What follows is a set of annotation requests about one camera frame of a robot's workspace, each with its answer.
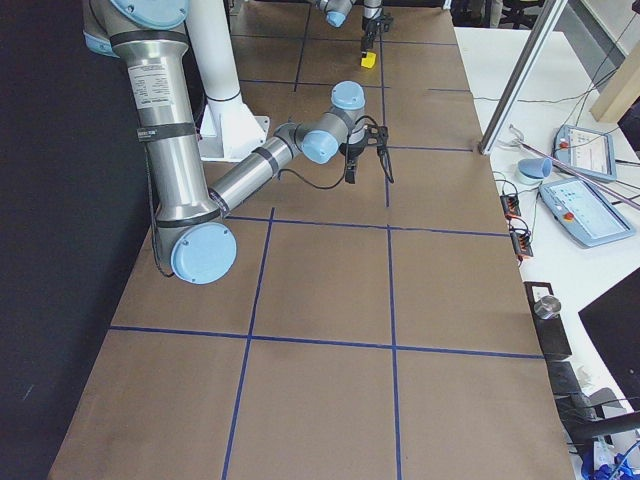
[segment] black panel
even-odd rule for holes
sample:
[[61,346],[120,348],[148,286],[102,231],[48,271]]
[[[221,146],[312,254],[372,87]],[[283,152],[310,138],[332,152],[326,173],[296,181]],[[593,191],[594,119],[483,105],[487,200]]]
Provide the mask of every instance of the black panel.
[[[580,311],[602,360],[627,397],[640,397],[640,269]],[[640,399],[631,400],[640,410]]]
[[79,0],[0,5],[0,478],[44,479],[148,226],[119,60]]

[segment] office chair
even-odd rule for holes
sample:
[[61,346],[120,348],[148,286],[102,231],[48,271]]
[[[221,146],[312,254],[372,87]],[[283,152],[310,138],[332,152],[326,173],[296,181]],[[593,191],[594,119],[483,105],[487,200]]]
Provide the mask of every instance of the office chair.
[[504,0],[505,8],[502,10],[503,17],[500,19],[500,24],[513,23],[514,30],[518,30],[520,25],[531,29],[538,15],[527,15],[525,11],[527,8],[542,5],[544,0]]

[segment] white table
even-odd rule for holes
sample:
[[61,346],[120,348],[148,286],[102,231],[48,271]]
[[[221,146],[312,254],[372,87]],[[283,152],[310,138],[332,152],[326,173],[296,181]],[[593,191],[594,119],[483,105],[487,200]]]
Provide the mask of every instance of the white table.
[[[456,28],[465,70],[474,96],[475,107],[483,131],[497,105],[522,47],[527,31]],[[590,78],[571,49],[564,34],[554,32],[547,41],[519,99],[557,100],[582,94],[590,87]],[[580,118],[580,126],[598,131],[609,131],[615,124],[598,123],[589,113],[598,92],[590,93]],[[525,135],[525,141],[541,151],[550,151],[553,138],[577,100],[561,103],[517,102],[510,123]],[[567,122],[575,125],[577,110]],[[612,133],[616,158],[638,161],[620,130]],[[500,139],[509,141],[513,135],[503,131]],[[491,165],[516,183],[519,190],[532,188],[515,180],[516,163],[531,157],[519,149],[495,148],[491,153]],[[560,179],[553,173],[549,181]],[[640,168],[618,165],[618,178],[640,185]],[[633,189],[612,186],[631,196]],[[520,197],[523,217],[533,224],[536,193],[524,193]],[[620,212],[640,231],[640,212],[626,205],[618,206]],[[520,268],[523,281],[551,283],[555,295],[562,302],[562,320],[571,345],[570,358],[574,371],[585,393],[609,387],[618,398],[624,395],[611,377],[598,352],[589,339],[578,312],[609,288],[640,267],[640,234],[591,249],[579,247],[556,222],[541,200],[535,213],[532,244],[535,257],[525,260]]]

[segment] blue joint cover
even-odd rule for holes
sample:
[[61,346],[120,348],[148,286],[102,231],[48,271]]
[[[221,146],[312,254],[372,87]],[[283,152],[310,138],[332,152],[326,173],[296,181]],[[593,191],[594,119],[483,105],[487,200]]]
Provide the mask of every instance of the blue joint cover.
[[171,268],[185,282],[203,285],[223,277],[236,259],[236,239],[221,223],[187,229],[173,246]]
[[347,16],[344,13],[340,13],[340,12],[327,13],[327,23],[332,27],[340,28],[346,19],[347,19]]
[[324,130],[312,130],[302,140],[302,153],[316,163],[327,163],[337,151],[338,141]]
[[110,0],[129,20],[144,28],[171,30],[187,18],[189,0]]
[[356,82],[340,82],[333,87],[331,103],[342,110],[359,110],[365,104],[364,90]]
[[107,57],[115,57],[119,58],[111,48],[111,42],[108,40],[103,40],[102,38],[94,37],[93,35],[84,33],[84,43],[87,45],[87,48],[91,50],[93,53],[99,53],[100,55],[105,55]]

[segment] yellow block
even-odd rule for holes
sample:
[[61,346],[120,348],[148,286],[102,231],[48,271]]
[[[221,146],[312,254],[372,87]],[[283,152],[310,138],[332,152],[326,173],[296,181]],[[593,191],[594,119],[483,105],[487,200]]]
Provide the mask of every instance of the yellow block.
[[362,59],[360,59],[360,65],[364,68],[373,68],[376,64],[376,54],[373,52],[367,52],[366,55],[362,54]]

